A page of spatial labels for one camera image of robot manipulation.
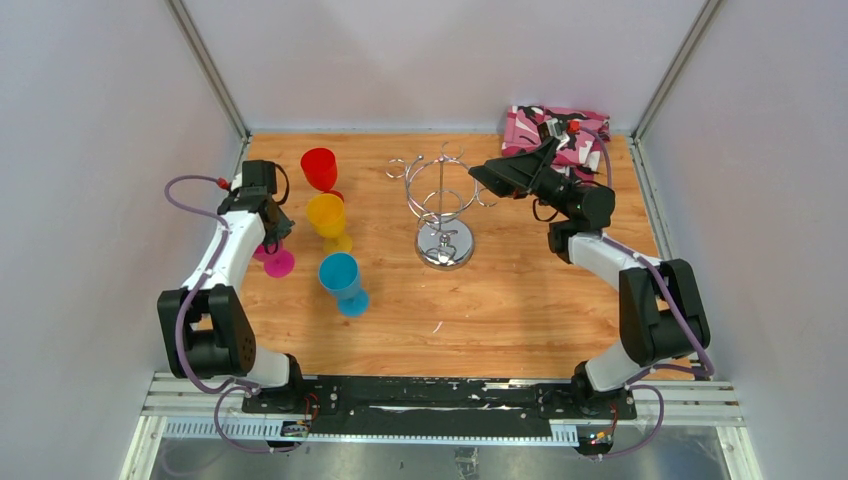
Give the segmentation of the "pink plastic wine glass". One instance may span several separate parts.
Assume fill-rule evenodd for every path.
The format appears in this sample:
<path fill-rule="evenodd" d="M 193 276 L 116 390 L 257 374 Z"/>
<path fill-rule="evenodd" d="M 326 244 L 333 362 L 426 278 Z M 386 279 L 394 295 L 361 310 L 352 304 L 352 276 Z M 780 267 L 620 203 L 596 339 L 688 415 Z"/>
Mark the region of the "pink plastic wine glass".
<path fill-rule="evenodd" d="M 296 265 L 294 255 L 284 247 L 282 241 L 268 248 L 260 244 L 255 249 L 253 258 L 262 264 L 265 273 L 272 278 L 287 276 Z"/>

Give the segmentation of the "yellow plastic wine glass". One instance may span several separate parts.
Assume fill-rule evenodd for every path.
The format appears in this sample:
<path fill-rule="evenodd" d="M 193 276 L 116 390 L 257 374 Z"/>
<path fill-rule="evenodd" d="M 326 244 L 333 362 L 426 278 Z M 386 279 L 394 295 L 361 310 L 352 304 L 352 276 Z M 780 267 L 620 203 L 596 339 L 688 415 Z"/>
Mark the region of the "yellow plastic wine glass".
<path fill-rule="evenodd" d="M 346 233 L 345 205 L 340 197 L 331 193 L 314 196 L 307 204 L 306 215 L 316 234 L 323 239 L 325 254 L 352 251 L 353 241 Z"/>

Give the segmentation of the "red plastic wine glass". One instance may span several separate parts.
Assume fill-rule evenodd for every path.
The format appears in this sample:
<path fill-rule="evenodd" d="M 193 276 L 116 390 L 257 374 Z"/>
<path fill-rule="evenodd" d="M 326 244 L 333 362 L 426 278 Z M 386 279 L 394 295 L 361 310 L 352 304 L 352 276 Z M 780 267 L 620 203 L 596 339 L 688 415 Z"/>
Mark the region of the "red plastic wine glass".
<path fill-rule="evenodd" d="M 332 194 L 344 200 L 344 196 L 335 189 L 338 168 L 332 150 L 317 147 L 306 151 L 301 156 L 300 167 L 310 186 L 321 193 Z"/>

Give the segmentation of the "blue plastic wine glass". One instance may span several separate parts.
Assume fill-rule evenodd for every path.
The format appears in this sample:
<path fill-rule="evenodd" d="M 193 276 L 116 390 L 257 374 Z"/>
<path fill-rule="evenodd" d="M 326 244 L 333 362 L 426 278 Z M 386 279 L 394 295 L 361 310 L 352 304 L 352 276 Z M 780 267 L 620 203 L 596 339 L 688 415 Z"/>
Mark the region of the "blue plastic wine glass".
<path fill-rule="evenodd" d="M 369 307 L 369 296 L 362 286 L 356 259 L 345 252 L 328 255 L 318 272 L 321 286 L 335 298 L 339 312 L 347 317 L 359 317 Z"/>

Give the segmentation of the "chrome wine glass rack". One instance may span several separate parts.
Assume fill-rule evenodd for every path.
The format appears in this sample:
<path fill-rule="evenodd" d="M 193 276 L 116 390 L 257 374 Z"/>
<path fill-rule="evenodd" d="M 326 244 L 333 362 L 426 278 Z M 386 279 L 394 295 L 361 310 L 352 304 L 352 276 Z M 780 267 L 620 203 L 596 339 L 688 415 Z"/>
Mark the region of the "chrome wine glass rack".
<path fill-rule="evenodd" d="M 471 260 L 476 241 L 462 215 L 474 205 L 497 204 L 482 199 L 486 188 L 469 176 L 464 156 L 463 146 L 446 141 L 433 158 L 387 161 L 385 175 L 402 182 L 405 203 L 416 217 L 415 253 L 435 270 L 456 270 Z"/>

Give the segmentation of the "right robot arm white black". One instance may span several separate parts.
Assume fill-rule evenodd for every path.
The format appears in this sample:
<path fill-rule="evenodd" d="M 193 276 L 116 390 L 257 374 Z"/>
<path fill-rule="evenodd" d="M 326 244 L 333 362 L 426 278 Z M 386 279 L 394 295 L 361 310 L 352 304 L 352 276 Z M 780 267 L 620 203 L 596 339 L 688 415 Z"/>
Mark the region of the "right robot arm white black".
<path fill-rule="evenodd" d="M 550 251 L 618 294 L 619 339 L 575 368 L 569 403 L 592 418 L 656 370 L 711 378 L 715 367 L 706 353 L 711 332 L 692 266 L 647 256 L 605 233 L 615 209 L 614 190 L 554 170 L 558 144 L 548 138 L 532 151 L 487 160 L 469 174 L 499 198 L 532 197 L 563 215 L 548 222 Z"/>

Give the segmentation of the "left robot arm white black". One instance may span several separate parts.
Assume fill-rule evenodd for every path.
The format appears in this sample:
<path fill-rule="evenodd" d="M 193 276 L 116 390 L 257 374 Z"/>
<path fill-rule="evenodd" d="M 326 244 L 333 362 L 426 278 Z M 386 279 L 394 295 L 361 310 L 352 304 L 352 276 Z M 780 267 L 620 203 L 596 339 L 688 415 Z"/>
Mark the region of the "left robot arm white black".
<path fill-rule="evenodd" d="M 175 207 L 209 218 L 216 228 L 198 266 L 183 284 L 160 293 L 156 309 L 171 373 L 190 381 L 205 394 L 229 389 L 265 396 L 283 413 L 298 411 L 307 401 L 305 381 L 296 358 L 258 345 L 239 299 L 247 268 L 258 248 L 276 253 L 293 230 L 284 213 L 278 187 L 287 174 L 268 160 L 248 160 L 232 180 L 180 175 L 164 187 Z M 215 184 L 225 197 L 214 210 L 176 199 L 173 187 L 203 180 Z"/>

